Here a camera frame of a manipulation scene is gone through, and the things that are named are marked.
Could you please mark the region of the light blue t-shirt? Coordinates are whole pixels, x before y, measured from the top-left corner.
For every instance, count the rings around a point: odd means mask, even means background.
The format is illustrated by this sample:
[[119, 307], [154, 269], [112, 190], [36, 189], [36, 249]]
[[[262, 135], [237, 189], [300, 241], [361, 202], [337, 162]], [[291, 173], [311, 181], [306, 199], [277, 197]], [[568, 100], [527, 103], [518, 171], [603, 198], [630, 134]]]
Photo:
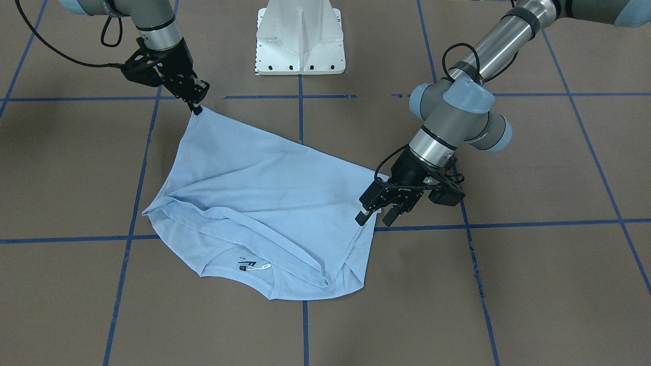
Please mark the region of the light blue t-shirt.
[[204, 108], [142, 214], [201, 277], [270, 300], [331, 299], [364, 287], [376, 216], [355, 217], [373, 176]]

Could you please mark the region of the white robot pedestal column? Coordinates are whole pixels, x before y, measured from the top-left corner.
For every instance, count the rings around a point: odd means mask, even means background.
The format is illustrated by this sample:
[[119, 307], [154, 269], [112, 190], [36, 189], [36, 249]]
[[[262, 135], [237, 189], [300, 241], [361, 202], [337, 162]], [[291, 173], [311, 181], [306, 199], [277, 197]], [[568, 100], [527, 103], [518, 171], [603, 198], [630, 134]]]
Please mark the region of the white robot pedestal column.
[[333, 75], [346, 70], [341, 12], [330, 1], [269, 1], [257, 12], [254, 72]]

